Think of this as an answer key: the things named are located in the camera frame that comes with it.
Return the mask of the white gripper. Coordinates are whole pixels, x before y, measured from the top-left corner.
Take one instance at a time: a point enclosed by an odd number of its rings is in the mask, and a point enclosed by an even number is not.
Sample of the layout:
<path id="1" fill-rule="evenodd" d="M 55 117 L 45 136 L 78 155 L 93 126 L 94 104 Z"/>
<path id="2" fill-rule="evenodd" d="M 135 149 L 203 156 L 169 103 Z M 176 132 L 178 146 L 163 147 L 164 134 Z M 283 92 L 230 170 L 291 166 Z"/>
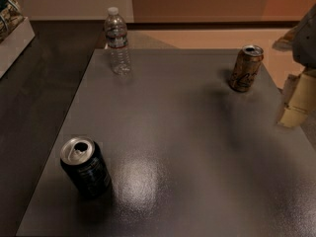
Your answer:
<path id="1" fill-rule="evenodd" d="M 278 51 L 291 51 L 295 62 L 316 67 L 316 4 L 297 27 L 287 31 L 273 44 Z M 316 70 L 289 74 L 283 90 L 283 104 L 277 122 L 285 127 L 300 126 L 316 110 Z"/>

